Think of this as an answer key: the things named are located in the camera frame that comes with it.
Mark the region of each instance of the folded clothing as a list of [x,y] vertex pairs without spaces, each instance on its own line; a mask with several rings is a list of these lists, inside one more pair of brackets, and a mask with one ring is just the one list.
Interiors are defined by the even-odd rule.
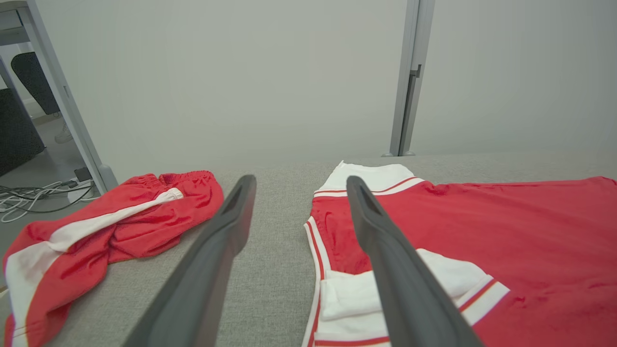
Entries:
[[212,218],[223,192],[208,171],[133,177],[63,219],[27,225],[4,256],[12,315],[5,346],[42,346],[107,265],[155,256]]
[[[353,289],[328,286],[330,280],[369,285],[363,276],[371,263],[358,245],[347,200],[351,175],[365,181],[427,264],[442,263],[442,270],[429,267],[488,347],[617,340],[614,180],[433,185],[402,165],[342,162],[315,192],[305,224],[316,278],[303,346],[389,344],[374,296],[354,303]],[[454,259],[470,263],[459,271]],[[489,275],[482,277],[484,271]],[[358,277],[335,279],[336,273]]]

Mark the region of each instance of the white wall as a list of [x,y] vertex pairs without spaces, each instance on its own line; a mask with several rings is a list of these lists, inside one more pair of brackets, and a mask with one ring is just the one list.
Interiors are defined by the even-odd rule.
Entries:
[[36,0],[121,182],[389,152],[407,0]]
[[617,149],[617,1],[436,0],[411,150]]
[[[10,62],[13,58],[21,53],[33,52],[32,45],[29,42],[26,43],[17,43],[17,44],[9,44],[7,46],[0,46],[0,56],[2,56],[2,61],[4,62],[6,69],[9,71],[10,79],[13,81],[15,85],[15,89],[17,90],[17,94],[22,100],[26,110],[30,114],[30,117],[36,118],[45,114],[43,109],[36,100],[30,95],[26,87],[23,86],[22,82],[17,78],[15,72],[10,67]],[[0,78],[0,89],[7,88],[4,81]]]

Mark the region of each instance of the white cable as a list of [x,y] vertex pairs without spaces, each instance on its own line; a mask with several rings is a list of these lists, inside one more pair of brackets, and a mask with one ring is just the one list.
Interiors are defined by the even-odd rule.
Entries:
[[[32,209],[32,207],[36,204],[37,200],[39,200],[39,198],[47,193],[55,193],[55,192],[62,192],[62,191],[70,191],[72,190],[72,188],[68,188],[68,189],[58,189],[58,188],[50,188],[51,186],[59,186],[61,185],[62,182],[54,182],[50,185],[46,185],[44,187],[42,187],[42,189],[40,189],[40,191],[35,195],[35,197],[31,200],[30,206],[26,209],[30,210]],[[33,194],[34,192],[38,191],[39,189],[35,189],[35,190],[30,190],[24,193],[20,193],[20,195],[28,195],[28,194]],[[12,196],[10,195],[10,193],[5,193],[8,194],[9,197],[4,198],[4,199],[0,199],[0,213],[6,213],[1,219],[0,222],[2,223],[11,223],[11,222],[15,222],[16,220],[18,220],[19,218],[25,216],[28,214],[29,211],[23,211],[21,209],[17,209],[18,207],[23,207],[25,205],[28,204],[28,202],[30,202],[29,199],[23,199],[23,198],[19,198],[17,196]],[[80,199],[80,201],[91,201],[97,198],[89,198],[89,199]],[[11,214],[13,214],[15,211],[22,211],[22,213],[20,215],[18,215],[17,217],[14,217],[12,219],[7,219],[8,216],[10,216]]]

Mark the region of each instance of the cable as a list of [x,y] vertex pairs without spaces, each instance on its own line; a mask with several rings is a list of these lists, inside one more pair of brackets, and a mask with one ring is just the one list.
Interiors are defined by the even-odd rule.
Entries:
[[[50,213],[57,212],[63,210],[69,206],[76,204],[79,201],[92,201],[96,198],[85,198],[85,196],[94,188],[94,182],[90,183],[89,187],[78,187],[71,189],[60,189],[61,186],[69,185],[69,182],[54,182],[52,184],[46,185],[44,187],[18,187],[18,188],[10,188],[6,186],[0,186],[0,213],[6,213],[1,219],[2,223],[10,223],[18,220],[19,218],[25,216],[28,213]],[[37,201],[46,199],[52,194],[66,194],[69,191],[78,191],[87,189],[81,197],[79,197],[74,202],[60,207],[58,209],[49,210],[49,211],[36,211],[33,210],[32,207],[36,204]],[[7,219],[7,217],[13,214],[15,211],[23,211],[20,215],[15,218]]]

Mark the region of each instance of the gray floor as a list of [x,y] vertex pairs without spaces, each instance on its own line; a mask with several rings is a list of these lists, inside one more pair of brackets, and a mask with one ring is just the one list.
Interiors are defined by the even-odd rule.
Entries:
[[[62,119],[55,119],[51,122],[37,125],[38,130],[46,149],[35,158],[24,165],[17,167],[13,171],[0,177],[0,185],[4,186],[44,186],[56,181],[66,181],[75,177],[73,172],[86,164],[81,158],[74,141],[64,144],[57,144],[54,136],[62,129]],[[57,195],[57,198],[47,199],[36,203],[37,210],[57,209],[68,204],[65,195]],[[19,232],[29,223],[37,220],[56,220],[69,215],[86,203],[76,203],[64,210],[48,214],[27,214],[21,219],[8,224],[0,224],[0,254],[4,256],[10,244],[15,240]],[[4,273],[0,275],[0,286],[6,285]]]

